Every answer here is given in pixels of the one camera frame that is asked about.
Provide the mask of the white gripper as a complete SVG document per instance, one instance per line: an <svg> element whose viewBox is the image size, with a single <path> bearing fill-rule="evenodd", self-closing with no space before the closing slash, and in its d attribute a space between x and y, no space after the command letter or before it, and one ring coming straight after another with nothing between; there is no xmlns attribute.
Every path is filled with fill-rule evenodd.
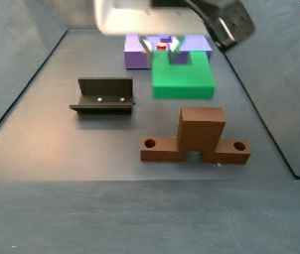
<svg viewBox="0 0 300 254"><path fill-rule="evenodd" d="M93 0L98 30L105 35L206 35L208 30L198 15L185 7L153 7L152 0ZM180 52L184 36L176 36L169 46L170 53ZM153 54L153 45L146 37L140 43L144 52Z"/></svg>

